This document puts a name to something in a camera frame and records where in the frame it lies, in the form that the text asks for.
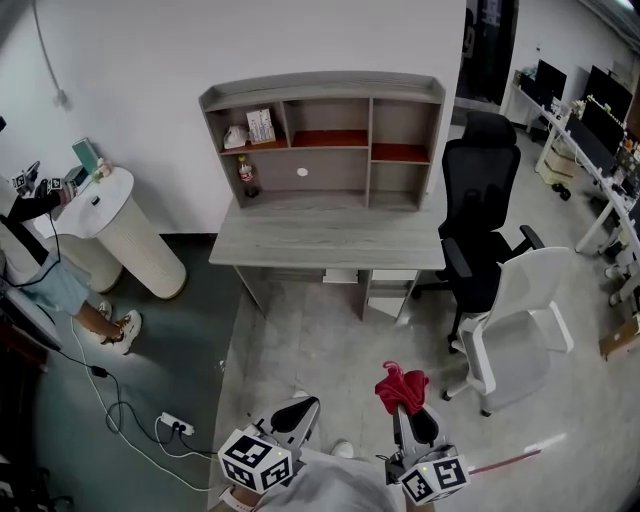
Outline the teal box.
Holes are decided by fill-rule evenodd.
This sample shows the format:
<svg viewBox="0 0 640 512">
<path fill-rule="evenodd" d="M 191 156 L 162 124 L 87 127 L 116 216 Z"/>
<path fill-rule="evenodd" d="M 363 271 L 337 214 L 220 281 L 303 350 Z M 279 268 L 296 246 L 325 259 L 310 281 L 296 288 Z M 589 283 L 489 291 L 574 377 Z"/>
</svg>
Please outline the teal box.
<svg viewBox="0 0 640 512">
<path fill-rule="evenodd" d="M 72 150 L 89 174 L 93 174 L 97 170 L 100 157 L 89 138 L 85 137 L 75 142 L 72 145 Z"/>
</svg>

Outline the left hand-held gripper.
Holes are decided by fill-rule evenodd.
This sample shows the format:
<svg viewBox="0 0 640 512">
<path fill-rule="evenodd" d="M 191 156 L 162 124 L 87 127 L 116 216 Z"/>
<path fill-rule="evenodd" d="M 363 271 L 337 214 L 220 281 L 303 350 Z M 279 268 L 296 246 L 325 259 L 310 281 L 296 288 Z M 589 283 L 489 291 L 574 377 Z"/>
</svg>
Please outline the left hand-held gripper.
<svg viewBox="0 0 640 512">
<path fill-rule="evenodd" d="M 317 397 L 288 398 L 270 406 L 260 420 L 234 430 L 218 450 L 224 476 L 256 494 L 288 485 L 320 410 Z"/>
</svg>

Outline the person's white shirt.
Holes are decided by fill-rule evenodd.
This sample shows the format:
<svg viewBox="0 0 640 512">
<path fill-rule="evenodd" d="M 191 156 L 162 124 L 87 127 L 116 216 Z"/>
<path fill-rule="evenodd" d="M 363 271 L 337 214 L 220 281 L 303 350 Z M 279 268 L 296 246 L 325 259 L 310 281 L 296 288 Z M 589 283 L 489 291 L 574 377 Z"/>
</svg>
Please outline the person's white shirt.
<svg viewBox="0 0 640 512">
<path fill-rule="evenodd" d="M 379 471 L 361 458 L 312 458 L 292 482 L 265 494 L 255 512 L 398 512 Z"/>
</svg>

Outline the wooden shelf with red back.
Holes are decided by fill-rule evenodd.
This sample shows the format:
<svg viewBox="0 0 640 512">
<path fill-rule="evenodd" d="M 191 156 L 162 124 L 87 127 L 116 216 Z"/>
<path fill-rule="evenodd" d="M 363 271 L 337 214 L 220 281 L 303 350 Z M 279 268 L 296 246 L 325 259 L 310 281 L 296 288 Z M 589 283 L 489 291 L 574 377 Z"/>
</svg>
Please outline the wooden shelf with red back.
<svg viewBox="0 0 640 512">
<path fill-rule="evenodd" d="M 385 71 L 278 74 L 212 85 L 199 97 L 233 198 L 244 194 L 238 156 L 253 166 L 260 195 L 350 193 L 367 203 L 400 192 L 420 209 L 431 178 L 446 91 L 432 76 Z M 230 126 L 269 108 L 276 141 L 225 150 Z M 308 175 L 296 171 L 306 168 Z"/>
</svg>

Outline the red cloth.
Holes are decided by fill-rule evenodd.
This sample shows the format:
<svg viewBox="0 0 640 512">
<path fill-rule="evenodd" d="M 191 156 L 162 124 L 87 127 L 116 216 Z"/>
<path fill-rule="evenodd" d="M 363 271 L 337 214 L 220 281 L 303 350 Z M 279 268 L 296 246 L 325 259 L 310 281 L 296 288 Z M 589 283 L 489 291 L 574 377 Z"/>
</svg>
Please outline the red cloth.
<svg viewBox="0 0 640 512">
<path fill-rule="evenodd" d="M 395 361 L 385 361 L 387 376 L 374 387 L 386 411 L 393 415 L 399 405 L 409 415 L 417 414 L 425 404 L 426 388 L 430 382 L 421 370 L 405 372 Z"/>
</svg>

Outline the cola bottle with red label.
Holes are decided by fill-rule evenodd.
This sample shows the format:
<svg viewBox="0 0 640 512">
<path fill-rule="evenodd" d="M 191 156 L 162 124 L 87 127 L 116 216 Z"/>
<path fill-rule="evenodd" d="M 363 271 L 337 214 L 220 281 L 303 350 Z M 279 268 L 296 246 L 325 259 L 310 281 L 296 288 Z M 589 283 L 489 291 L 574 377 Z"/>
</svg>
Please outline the cola bottle with red label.
<svg viewBox="0 0 640 512">
<path fill-rule="evenodd" d="M 243 185 L 244 194 L 249 198 L 255 198 L 260 193 L 258 180 L 253 166 L 245 155 L 238 156 L 238 172 Z"/>
</svg>

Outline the black computer monitor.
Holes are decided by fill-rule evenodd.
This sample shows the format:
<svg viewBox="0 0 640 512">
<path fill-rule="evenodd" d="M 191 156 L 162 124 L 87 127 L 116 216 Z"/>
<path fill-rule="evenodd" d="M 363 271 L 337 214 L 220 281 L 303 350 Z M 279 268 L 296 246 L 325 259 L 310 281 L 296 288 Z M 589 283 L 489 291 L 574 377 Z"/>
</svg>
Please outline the black computer monitor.
<svg viewBox="0 0 640 512">
<path fill-rule="evenodd" d="M 563 72 L 546 61 L 538 61 L 535 76 L 536 97 L 538 103 L 546 110 L 552 109 L 555 100 L 562 100 L 566 78 Z"/>
<path fill-rule="evenodd" d="M 569 116 L 566 131 L 593 166 L 611 175 L 625 130 L 605 109 L 591 99 L 585 102 L 582 117 Z"/>
<path fill-rule="evenodd" d="M 633 95 L 623 85 L 598 67 L 593 66 L 582 99 L 592 96 L 600 105 L 608 105 L 611 114 L 620 122 L 626 118 Z"/>
</svg>

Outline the person's left forearm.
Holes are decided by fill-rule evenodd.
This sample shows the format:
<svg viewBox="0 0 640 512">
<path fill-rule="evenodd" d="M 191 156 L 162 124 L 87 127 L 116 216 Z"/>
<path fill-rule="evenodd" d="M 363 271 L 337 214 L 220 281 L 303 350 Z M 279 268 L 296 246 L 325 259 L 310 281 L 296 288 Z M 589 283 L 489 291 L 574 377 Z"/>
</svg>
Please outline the person's left forearm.
<svg viewBox="0 0 640 512">
<path fill-rule="evenodd" d="M 236 488 L 236 490 L 233 492 L 233 495 L 236 498 L 238 498 L 241 502 L 247 505 L 253 506 L 255 509 L 258 502 L 261 499 L 261 496 L 243 487 L 237 487 L 237 486 L 234 486 L 234 487 Z M 218 497 L 216 503 L 212 508 L 208 510 L 208 512 L 234 512 L 234 511 L 228 508 L 224 503 L 221 503 Z"/>
</svg>

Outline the white office chair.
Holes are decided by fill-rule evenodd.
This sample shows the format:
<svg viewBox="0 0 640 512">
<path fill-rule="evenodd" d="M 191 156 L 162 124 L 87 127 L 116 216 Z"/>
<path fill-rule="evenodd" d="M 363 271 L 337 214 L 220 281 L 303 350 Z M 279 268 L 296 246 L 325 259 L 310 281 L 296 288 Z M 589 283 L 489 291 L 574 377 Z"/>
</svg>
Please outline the white office chair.
<svg viewBox="0 0 640 512">
<path fill-rule="evenodd" d="M 551 350 L 568 353 L 574 341 L 554 302 L 573 253 L 566 247 L 535 249 L 501 264 L 491 308 L 462 321 L 451 348 L 465 355 L 464 380 L 442 392 L 451 400 L 467 388 L 480 412 L 493 412 L 538 390 L 549 371 Z"/>
</svg>

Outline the grey wood-grain table top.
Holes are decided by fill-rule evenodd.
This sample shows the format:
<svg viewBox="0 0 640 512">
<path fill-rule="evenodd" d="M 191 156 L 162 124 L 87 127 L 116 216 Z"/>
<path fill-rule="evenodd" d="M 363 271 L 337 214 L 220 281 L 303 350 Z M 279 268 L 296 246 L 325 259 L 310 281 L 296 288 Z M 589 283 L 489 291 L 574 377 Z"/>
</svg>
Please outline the grey wood-grain table top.
<svg viewBox="0 0 640 512">
<path fill-rule="evenodd" d="M 209 261 L 232 267 L 262 313 L 276 280 L 315 281 L 345 272 L 359 316 L 378 310 L 396 319 L 424 271 L 445 261 L 433 208 L 406 193 L 376 192 L 367 203 L 350 193 L 265 194 L 231 203 Z"/>
</svg>

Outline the white wristwatch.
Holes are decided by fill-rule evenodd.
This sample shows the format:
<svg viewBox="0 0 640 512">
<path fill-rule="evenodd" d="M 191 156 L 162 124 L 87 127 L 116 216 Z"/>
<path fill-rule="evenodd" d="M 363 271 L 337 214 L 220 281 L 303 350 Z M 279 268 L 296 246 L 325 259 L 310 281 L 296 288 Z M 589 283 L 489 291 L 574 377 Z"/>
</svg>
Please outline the white wristwatch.
<svg viewBox="0 0 640 512">
<path fill-rule="evenodd" d="M 224 503 L 228 508 L 234 512 L 253 512 L 254 507 L 241 502 L 233 495 L 236 490 L 234 486 L 228 486 L 220 495 L 219 501 Z"/>
</svg>

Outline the white printed box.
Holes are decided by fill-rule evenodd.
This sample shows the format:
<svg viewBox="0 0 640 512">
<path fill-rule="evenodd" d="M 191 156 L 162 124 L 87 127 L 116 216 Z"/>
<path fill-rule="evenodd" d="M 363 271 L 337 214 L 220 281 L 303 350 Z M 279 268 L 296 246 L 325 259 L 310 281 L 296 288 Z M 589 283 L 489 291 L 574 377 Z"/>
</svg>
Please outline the white printed box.
<svg viewBox="0 0 640 512">
<path fill-rule="evenodd" d="M 249 140 L 252 145 L 261 145 L 276 141 L 276 132 L 269 108 L 252 110 L 246 113 Z"/>
</svg>

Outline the black office chair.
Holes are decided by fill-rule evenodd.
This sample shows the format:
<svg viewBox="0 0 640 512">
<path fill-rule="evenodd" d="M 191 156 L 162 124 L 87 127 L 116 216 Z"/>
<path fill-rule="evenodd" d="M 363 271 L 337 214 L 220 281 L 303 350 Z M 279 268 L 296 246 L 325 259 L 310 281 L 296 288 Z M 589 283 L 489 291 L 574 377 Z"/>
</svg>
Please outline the black office chair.
<svg viewBox="0 0 640 512">
<path fill-rule="evenodd" d="M 418 299 L 427 290 L 452 292 L 456 312 L 447 337 L 452 353 L 462 318 L 491 309 L 501 265 L 544 247 L 528 225 L 520 227 L 524 240 L 515 248 L 499 233 L 520 161 L 516 131 L 505 116 L 496 113 L 468 113 L 463 135 L 445 146 L 447 212 L 438 228 L 445 268 L 436 273 L 436 283 L 415 286 L 411 296 Z"/>
</svg>

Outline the white round pedestal table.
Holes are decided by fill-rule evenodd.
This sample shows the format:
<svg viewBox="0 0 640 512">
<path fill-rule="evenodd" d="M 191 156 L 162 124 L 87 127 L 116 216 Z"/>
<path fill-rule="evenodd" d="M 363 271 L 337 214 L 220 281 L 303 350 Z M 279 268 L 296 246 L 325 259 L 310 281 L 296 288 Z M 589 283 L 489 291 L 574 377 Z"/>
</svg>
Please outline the white round pedestal table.
<svg viewBox="0 0 640 512">
<path fill-rule="evenodd" d="M 54 220 L 43 215 L 34 226 L 89 275 L 92 290 L 108 292 L 128 271 L 156 297 L 169 300 L 184 288 L 187 271 L 136 204 L 133 186 L 133 175 L 115 167 L 106 177 L 89 179 Z"/>
</svg>

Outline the brown cardboard box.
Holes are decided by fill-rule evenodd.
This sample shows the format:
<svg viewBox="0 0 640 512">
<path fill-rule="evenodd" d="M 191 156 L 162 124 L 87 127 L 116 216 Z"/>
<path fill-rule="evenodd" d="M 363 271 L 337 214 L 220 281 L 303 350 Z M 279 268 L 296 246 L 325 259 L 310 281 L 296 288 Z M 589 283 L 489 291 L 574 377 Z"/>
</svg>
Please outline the brown cardboard box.
<svg viewBox="0 0 640 512">
<path fill-rule="evenodd" d="M 616 330 L 599 341 L 600 356 L 608 361 L 622 351 L 629 352 L 640 343 L 640 313 L 635 314 Z"/>
</svg>

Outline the white power strip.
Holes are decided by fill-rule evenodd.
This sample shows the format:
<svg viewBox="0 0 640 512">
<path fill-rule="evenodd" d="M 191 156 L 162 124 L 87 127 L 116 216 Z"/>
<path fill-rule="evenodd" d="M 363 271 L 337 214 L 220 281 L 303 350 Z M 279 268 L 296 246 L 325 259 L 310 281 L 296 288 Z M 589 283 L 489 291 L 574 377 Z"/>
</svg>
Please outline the white power strip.
<svg viewBox="0 0 640 512">
<path fill-rule="evenodd" d="M 171 428 L 173 431 L 178 432 L 179 434 L 191 436 L 195 433 L 195 428 L 193 425 L 183 420 L 180 420 L 179 418 L 175 417 L 174 415 L 168 412 L 163 412 L 160 415 L 160 421 L 167 427 Z"/>
</svg>

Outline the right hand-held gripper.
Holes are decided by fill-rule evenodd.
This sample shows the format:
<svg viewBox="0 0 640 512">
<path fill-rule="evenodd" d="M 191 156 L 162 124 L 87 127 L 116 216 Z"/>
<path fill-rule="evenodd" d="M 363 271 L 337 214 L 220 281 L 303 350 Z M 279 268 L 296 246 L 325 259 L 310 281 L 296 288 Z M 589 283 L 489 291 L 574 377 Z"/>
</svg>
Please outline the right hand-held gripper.
<svg viewBox="0 0 640 512">
<path fill-rule="evenodd" d="M 428 404 L 424 406 L 424 410 L 432 424 L 429 434 L 431 445 L 440 447 L 412 464 L 400 452 L 385 462 L 387 484 L 399 485 L 409 501 L 416 506 L 449 497 L 470 484 L 465 457 L 458 453 L 454 445 L 446 444 L 447 428 L 443 418 Z M 396 407 L 393 414 L 393 429 L 398 449 L 403 453 L 412 453 L 415 440 L 411 415 L 402 404 Z"/>
</svg>

